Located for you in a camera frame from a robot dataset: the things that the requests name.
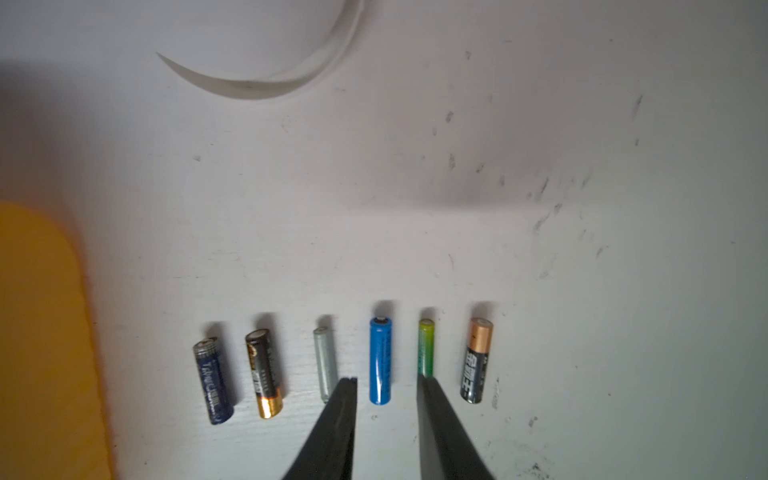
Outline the copper top black battery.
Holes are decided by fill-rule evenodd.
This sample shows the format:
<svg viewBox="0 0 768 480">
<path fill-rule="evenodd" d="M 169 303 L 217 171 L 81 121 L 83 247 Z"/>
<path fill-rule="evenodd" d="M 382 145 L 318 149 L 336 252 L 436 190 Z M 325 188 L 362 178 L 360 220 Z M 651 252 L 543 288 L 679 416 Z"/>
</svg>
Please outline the copper top black battery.
<svg viewBox="0 0 768 480">
<path fill-rule="evenodd" d="M 493 328 L 485 318 L 470 319 L 460 384 L 460 396 L 470 404 L 482 402 Z"/>
</svg>

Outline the dark blue AA battery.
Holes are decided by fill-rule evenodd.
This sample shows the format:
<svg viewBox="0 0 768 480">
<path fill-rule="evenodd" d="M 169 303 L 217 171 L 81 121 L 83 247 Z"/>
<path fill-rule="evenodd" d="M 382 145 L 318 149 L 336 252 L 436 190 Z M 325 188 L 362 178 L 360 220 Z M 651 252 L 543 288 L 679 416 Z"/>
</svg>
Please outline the dark blue AA battery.
<svg viewBox="0 0 768 480">
<path fill-rule="evenodd" d="M 385 405 L 391 399 L 392 321 L 374 317 L 370 321 L 370 401 Z"/>
</svg>

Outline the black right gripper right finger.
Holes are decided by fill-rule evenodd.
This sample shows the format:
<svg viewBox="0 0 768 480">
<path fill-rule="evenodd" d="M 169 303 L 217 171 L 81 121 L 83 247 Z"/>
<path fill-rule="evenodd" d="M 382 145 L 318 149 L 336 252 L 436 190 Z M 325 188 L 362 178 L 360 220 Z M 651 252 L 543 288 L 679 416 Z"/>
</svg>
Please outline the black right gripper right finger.
<svg viewBox="0 0 768 480">
<path fill-rule="evenodd" d="M 422 479 L 493 479 L 438 380 L 418 376 Z"/>
</svg>

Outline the pale green white battery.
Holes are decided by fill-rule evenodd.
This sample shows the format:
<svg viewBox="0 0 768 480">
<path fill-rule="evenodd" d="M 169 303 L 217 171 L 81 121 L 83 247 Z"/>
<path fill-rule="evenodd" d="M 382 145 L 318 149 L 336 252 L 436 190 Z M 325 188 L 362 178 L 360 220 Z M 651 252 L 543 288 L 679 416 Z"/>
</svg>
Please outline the pale green white battery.
<svg viewBox="0 0 768 480">
<path fill-rule="evenodd" d="M 338 384 L 335 347 L 332 331 L 319 326 L 313 331 L 320 398 L 327 403 Z"/>
</svg>

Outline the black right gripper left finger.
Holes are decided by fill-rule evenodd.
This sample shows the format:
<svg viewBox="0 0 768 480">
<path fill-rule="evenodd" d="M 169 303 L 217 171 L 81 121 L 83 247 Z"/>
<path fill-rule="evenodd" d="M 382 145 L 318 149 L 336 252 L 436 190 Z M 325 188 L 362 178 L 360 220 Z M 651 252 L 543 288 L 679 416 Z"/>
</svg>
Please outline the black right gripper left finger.
<svg viewBox="0 0 768 480">
<path fill-rule="evenodd" d="M 357 379 L 341 378 L 284 479 L 352 478 Z"/>
</svg>

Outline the black gold AAA battery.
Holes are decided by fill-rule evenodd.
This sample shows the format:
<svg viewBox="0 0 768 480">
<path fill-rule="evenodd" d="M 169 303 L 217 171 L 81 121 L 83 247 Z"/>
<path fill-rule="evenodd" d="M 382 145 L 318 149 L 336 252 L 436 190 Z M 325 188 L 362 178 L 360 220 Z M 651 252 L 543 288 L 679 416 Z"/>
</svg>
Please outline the black gold AAA battery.
<svg viewBox="0 0 768 480">
<path fill-rule="evenodd" d="M 283 395 L 269 329 L 256 329 L 245 336 L 252 382 L 259 415 L 271 419 L 283 408 Z"/>
</svg>

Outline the blue AAA battery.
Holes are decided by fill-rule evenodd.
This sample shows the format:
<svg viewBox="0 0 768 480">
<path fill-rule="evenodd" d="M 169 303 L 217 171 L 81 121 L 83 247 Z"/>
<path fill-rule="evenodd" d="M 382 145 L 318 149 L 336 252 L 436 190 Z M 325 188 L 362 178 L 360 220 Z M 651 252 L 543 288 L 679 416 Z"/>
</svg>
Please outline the blue AAA battery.
<svg viewBox="0 0 768 480">
<path fill-rule="evenodd" d="M 212 425 L 220 425 L 234 413 L 223 373 L 217 337 L 208 337 L 192 347 L 205 406 Z"/>
</svg>

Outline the yellow plastic storage box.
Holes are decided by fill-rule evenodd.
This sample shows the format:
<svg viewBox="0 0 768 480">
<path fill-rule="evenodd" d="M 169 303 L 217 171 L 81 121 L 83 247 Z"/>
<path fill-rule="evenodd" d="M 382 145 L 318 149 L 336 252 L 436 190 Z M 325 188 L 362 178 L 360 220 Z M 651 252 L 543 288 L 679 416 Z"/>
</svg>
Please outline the yellow plastic storage box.
<svg viewBox="0 0 768 480">
<path fill-rule="evenodd" d="M 1 476 L 110 479 L 80 259 L 59 228 L 1 204 Z"/>
</svg>

